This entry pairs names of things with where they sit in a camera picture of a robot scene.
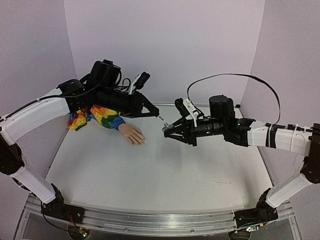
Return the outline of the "glitter nail polish bottle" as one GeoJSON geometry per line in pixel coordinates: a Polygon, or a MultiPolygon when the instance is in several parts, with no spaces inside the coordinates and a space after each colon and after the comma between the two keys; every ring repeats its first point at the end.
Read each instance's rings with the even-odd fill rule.
{"type": "Polygon", "coordinates": [[[169,123],[165,122],[164,123],[164,127],[162,128],[162,131],[166,132],[166,131],[168,131],[169,129],[172,129],[172,128],[173,128],[172,124],[169,124],[169,123]]]}

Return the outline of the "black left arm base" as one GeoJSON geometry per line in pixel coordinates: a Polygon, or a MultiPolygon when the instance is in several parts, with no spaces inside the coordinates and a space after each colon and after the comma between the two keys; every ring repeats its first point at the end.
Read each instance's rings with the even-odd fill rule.
{"type": "Polygon", "coordinates": [[[55,198],[48,204],[42,204],[41,213],[55,219],[82,224],[85,209],[80,206],[66,204],[60,190],[53,183],[51,186],[53,187],[55,198]]]}

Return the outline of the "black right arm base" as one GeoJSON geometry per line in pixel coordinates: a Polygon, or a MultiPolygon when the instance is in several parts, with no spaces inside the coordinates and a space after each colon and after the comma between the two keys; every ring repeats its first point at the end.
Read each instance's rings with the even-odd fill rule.
{"type": "Polygon", "coordinates": [[[254,208],[237,210],[234,213],[234,220],[237,229],[245,227],[266,224],[270,221],[278,219],[278,212],[276,208],[271,207],[266,202],[267,193],[271,190],[268,188],[259,198],[254,208]]]}

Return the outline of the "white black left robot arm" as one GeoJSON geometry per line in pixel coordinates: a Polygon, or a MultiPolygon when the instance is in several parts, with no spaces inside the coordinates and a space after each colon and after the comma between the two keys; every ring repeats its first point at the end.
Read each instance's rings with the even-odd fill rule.
{"type": "Polygon", "coordinates": [[[126,118],[158,117],[160,111],[139,90],[150,75],[146,72],[133,81],[133,89],[118,89],[121,68],[110,60],[98,60],[82,79],[71,79],[46,95],[33,100],[0,119],[0,172],[21,183],[38,197],[56,218],[64,218],[67,206],[60,191],[32,171],[22,158],[17,141],[38,127],[94,105],[119,112],[126,118]]]}

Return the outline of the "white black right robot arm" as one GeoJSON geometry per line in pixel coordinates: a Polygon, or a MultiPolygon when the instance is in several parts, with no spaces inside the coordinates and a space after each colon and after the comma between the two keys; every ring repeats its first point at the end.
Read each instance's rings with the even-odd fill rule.
{"type": "Polygon", "coordinates": [[[301,170],[267,191],[262,200],[277,208],[299,191],[320,182],[320,126],[264,123],[237,118],[233,100],[224,95],[209,98],[210,114],[203,115],[188,99],[175,100],[181,118],[162,129],[164,137],[197,146],[201,137],[222,135],[225,142],[242,147],[286,150],[304,157],[301,170]]]}

